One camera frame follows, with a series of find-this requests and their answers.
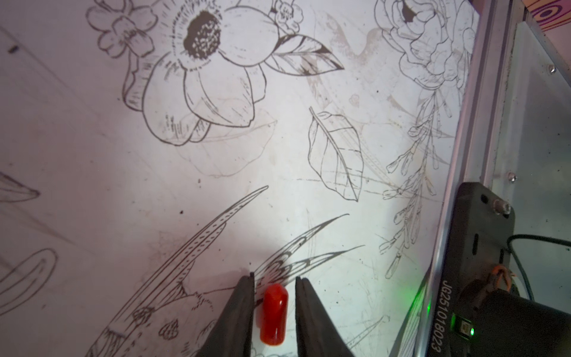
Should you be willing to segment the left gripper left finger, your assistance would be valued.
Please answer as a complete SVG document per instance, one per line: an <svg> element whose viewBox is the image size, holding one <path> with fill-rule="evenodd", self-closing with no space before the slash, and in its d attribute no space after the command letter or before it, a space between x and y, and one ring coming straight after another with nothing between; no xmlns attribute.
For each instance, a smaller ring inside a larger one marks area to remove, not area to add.
<svg viewBox="0 0 571 357"><path fill-rule="evenodd" d="M254 273L240 278L218 321L196 356L251 355L255 308Z"/></svg>

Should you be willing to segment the red screw sleeve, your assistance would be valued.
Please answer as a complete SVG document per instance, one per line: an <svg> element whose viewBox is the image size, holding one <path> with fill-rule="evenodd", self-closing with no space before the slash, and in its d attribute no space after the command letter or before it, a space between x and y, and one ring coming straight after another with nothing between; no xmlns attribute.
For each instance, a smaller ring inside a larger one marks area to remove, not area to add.
<svg viewBox="0 0 571 357"><path fill-rule="evenodd" d="M269 346L281 345L286 336L288 291L281 284L272 284L265 291L262 307L260 340Z"/></svg>

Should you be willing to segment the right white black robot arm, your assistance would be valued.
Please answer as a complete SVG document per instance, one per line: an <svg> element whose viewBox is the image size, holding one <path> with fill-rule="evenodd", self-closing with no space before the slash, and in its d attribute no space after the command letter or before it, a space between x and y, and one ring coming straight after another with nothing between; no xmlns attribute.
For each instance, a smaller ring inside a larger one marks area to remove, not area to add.
<svg viewBox="0 0 571 357"><path fill-rule="evenodd" d="M570 314L514 289L514 224L509 203L482 184L457 189L427 356L570 355Z"/></svg>

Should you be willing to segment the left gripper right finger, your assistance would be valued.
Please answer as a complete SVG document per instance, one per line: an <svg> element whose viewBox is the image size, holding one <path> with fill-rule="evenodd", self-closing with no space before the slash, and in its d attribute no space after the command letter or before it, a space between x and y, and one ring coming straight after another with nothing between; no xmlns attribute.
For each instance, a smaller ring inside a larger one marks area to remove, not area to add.
<svg viewBox="0 0 571 357"><path fill-rule="evenodd" d="M299 357L354 357L307 278L295 281L295 327Z"/></svg>

